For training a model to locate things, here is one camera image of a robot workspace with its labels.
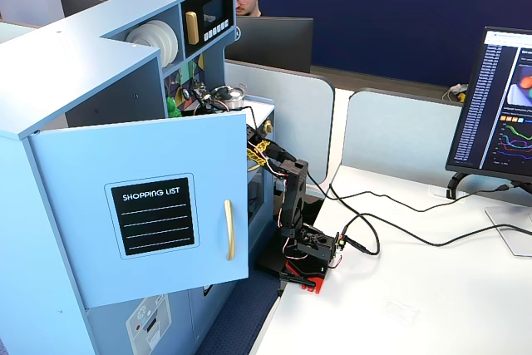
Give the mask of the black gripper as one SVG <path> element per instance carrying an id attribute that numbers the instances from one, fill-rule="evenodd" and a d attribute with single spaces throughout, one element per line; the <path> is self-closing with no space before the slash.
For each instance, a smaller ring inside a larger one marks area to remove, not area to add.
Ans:
<path id="1" fill-rule="evenodd" d="M 229 108 L 222 101 L 213 98 L 203 82 L 195 83 L 193 93 L 198 105 L 193 110 L 183 110 L 181 112 L 183 117 L 214 114 L 217 112 L 229 112 Z"/>

